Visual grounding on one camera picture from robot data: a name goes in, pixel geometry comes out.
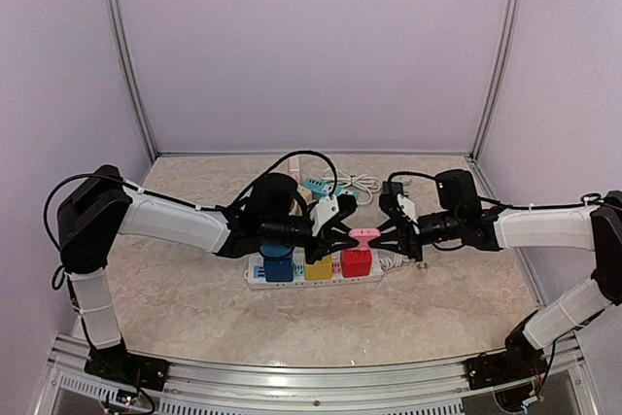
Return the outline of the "dark blue cube socket adapter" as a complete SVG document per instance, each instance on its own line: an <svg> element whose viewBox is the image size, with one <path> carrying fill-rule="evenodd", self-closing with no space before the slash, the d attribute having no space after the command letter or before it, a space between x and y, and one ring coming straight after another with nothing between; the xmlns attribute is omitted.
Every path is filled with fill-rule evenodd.
<svg viewBox="0 0 622 415"><path fill-rule="evenodd" d="M263 270L268 283L290 283L294 279L291 259L265 259Z"/></svg>

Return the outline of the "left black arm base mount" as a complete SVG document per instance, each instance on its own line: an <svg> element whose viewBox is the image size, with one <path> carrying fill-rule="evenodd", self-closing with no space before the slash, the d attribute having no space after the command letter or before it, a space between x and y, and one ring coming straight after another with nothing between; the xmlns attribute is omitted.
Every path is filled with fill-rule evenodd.
<svg viewBox="0 0 622 415"><path fill-rule="evenodd" d="M85 372L134 388L161 392L170 366L167 360L129 352L122 339L108 348L91 347Z"/></svg>

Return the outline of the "yellow cube socket adapter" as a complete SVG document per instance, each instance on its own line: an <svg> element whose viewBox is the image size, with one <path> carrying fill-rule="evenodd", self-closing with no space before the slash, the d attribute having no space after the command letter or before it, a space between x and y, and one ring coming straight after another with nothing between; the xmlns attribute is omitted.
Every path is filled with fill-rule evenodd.
<svg viewBox="0 0 622 415"><path fill-rule="evenodd" d="M320 282L332 278L332 255L326 255L313 264L305 262L304 279L310 282Z"/></svg>

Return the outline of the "white multicolour power strip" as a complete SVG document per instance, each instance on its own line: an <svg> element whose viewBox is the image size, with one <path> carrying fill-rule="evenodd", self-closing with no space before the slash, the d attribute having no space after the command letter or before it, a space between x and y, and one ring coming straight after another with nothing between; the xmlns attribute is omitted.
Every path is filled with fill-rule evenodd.
<svg viewBox="0 0 622 415"><path fill-rule="evenodd" d="M319 288L328 286L345 286L349 284L377 283L380 282L386 272L396 270L407 264L414 264L419 270L426 270L429 265L426 261L408 259L396 253L382 253L374 251L370 271L367 275L345 277L341 270L341 255L333 254L331 260L331 273L325 266L319 265L319 273L311 273L305 276L306 270L303 253L295 251L292 259L293 279L291 281L269 282L265 277L263 258L259 254L248 257L247 268L244 273L245 280L251 290L284 290Z"/></svg>

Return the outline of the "light blue adapter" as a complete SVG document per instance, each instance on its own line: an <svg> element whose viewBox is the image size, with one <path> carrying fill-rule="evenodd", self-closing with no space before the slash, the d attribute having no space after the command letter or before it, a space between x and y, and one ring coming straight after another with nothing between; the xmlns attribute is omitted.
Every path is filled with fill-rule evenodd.
<svg viewBox="0 0 622 415"><path fill-rule="evenodd" d="M269 261L288 261L292 260L294 248L291 246L263 242L259 247L259 254L264 260Z"/></svg>

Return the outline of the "pink plug adapter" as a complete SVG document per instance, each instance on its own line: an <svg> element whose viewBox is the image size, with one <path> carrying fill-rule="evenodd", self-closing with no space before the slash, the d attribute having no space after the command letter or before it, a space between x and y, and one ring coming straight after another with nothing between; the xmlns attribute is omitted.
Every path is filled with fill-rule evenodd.
<svg viewBox="0 0 622 415"><path fill-rule="evenodd" d="M378 238L381 233L377 228L353 228L348 235L357 241L356 250L368 251L370 249L369 242Z"/></svg>

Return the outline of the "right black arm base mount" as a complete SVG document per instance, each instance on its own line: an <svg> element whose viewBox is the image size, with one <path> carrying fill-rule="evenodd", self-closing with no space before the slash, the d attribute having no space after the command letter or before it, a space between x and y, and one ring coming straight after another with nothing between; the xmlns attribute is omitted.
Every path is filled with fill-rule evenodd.
<svg viewBox="0 0 622 415"><path fill-rule="evenodd" d="M479 390L531 378L546 372L548 363L542 349L537 349L520 329L504 341L504 349L480 354L465 360L466 378L471 390Z"/></svg>

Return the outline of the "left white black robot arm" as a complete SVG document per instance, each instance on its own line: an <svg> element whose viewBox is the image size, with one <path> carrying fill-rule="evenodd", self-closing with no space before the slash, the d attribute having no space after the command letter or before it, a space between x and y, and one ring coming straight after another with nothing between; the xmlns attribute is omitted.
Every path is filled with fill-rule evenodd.
<svg viewBox="0 0 622 415"><path fill-rule="evenodd" d="M43 218L46 234L59 252L89 347L99 366L118 381L136 370L126 352L106 268L120 235L151 237L183 244L220 258L240 259L268 246L301 248L313 264L357 246L343 222L358 207L351 194L329 190L305 202L289 175L269 166L226 206L203 206L147 190L126 180L110 164L58 183L53 193L76 182L57 207L56 224Z"/></svg>

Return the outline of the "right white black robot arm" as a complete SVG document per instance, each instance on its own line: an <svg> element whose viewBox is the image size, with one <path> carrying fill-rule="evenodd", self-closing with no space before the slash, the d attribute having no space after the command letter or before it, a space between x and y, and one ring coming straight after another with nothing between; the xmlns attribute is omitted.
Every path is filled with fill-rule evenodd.
<svg viewBox="0 0 622 415"><path fill-rule="evenodd" d="M595 256L591 275L552 304L526 318L505 339L497 370L508 380L520 378L536 360L535 352L621 303L621 193L583 195L579 202L514 206L490 200L484 208L470 172L452 169L433 176L440 211L419 216L412 200L392 185L380 197L388 219L373 249L420 261L423 248L457 240L480 251L521 248L571 248Z"/></svg>

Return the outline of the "red cube socket adapter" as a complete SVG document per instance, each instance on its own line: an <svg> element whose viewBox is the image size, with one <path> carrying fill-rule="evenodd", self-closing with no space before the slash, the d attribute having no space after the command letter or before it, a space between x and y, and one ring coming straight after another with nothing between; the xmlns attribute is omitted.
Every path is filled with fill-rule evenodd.
<svg viewBox="0 0 622 415"><path fill-rule="evenodd" d="M340 262L343 277L365 277L371 271L373 256L370 250L344 250Z"/></svg>

